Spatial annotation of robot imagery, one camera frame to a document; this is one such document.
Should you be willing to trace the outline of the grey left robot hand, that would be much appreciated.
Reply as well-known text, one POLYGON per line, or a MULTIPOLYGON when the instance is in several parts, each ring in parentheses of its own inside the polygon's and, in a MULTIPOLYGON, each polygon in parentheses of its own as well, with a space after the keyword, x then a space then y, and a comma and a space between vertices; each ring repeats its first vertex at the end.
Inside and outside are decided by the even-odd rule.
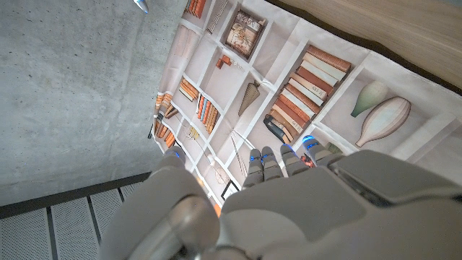
POLYGON ((461 187, 371 150, 309 168, 287 144, 250 152, 241 190, 216 212, 174 146, 115 213, 101 259, 459 259, 461 187))

